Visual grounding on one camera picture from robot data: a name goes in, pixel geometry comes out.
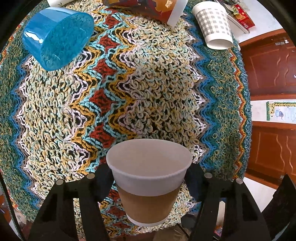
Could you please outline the small white paper cup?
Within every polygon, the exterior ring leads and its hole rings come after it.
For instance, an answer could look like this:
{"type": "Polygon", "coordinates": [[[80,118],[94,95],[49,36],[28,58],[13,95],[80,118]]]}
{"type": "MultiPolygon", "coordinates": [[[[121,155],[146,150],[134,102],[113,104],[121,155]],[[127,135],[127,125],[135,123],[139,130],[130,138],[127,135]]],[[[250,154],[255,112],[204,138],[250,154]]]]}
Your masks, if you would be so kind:
{"type": "Polygon", "coordinates": [[[62,7],[72,0],[47,0],[50,7],[62,7]]]}

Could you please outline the red snack box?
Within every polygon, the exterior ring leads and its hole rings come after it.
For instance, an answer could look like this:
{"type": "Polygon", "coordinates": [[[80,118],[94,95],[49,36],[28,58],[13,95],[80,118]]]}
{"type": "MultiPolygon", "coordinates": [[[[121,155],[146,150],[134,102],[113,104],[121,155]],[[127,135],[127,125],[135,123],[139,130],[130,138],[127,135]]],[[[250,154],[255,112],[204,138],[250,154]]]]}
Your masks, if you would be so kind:
{"type": "Polygon", "coordinates": [[[240,24],[246,28],[247,30],[254,27],[255,23],[252,21],[252,19],[249,17],[247,12],[239,4],[235,4],[232,7],[233,9],[233,15],[240,22],[240,24]]]}

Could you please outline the red-brown wooden cabinet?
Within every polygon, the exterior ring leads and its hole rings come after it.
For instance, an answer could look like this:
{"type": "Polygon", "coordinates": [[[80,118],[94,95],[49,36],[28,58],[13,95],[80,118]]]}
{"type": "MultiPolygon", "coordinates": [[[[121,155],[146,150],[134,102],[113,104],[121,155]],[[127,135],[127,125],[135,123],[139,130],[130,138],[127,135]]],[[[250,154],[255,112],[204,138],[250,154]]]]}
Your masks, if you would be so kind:
{"type": "Polygon", "coordinates": [[[284,29],[240,44],[251,98],[247,177],[277,188],[295,180],[295,45],[284,29]]]}

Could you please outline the white checkered paper cup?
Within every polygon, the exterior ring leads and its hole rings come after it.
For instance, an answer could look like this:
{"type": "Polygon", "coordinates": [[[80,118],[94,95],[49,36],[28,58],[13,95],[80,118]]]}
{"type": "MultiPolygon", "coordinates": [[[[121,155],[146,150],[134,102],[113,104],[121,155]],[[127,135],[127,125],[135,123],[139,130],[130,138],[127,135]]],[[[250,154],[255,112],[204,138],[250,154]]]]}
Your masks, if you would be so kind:
{"type": "Polygon", "coordinates": [[[226,50],[233,47],[233,38],[226,9],[214,1],[196,4],[192,13],[196,18],[208,48],[226,50]]]}

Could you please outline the colourful knitted zigzag table cloth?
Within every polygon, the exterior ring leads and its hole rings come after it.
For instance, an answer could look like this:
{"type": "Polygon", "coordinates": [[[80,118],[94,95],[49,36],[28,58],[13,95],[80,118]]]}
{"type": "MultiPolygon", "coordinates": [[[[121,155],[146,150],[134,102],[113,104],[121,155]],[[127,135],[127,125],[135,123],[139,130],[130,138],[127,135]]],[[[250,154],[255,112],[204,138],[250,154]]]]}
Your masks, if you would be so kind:
{"type": "Polygon", "coordinates": [[[1,174],[13,206],[34,221],[58,179],[81,179],[132,138],[189,149],[215,177],[243,178],[251,141],[247,74],[238,43],[207,47],[189,1],[174,29],[101,1],[94,32],[65,67],[47,71],[24,48],[23,29],[48,6],[34,4],[1,50],[1,174]]]}

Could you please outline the blue translucent plastic cup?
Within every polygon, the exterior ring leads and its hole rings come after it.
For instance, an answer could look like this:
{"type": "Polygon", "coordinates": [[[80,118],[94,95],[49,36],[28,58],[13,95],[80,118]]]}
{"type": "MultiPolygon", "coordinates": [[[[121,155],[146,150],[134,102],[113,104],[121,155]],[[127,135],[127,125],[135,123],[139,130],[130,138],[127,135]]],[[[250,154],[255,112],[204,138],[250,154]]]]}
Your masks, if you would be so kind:
{"type": "Polygon", "coordinates": [[[24,28],[26,50],[47,71],[69,64],[94,31],[93,17],[84,12],[49,7],[36,13],[24,28]]]}

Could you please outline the brown sleeved paper cup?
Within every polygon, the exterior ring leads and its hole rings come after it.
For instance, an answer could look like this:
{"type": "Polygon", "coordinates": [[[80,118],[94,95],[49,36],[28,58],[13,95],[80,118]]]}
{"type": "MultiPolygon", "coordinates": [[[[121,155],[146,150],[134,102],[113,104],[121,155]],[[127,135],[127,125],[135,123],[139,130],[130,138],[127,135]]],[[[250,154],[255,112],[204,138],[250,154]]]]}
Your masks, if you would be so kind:
{"type": "Polygon", "coordinates": [[[142,138],[114,145],[106,162],[128,219],[153,227],[167,220],[192,154],[181,144],[142,138]]]}

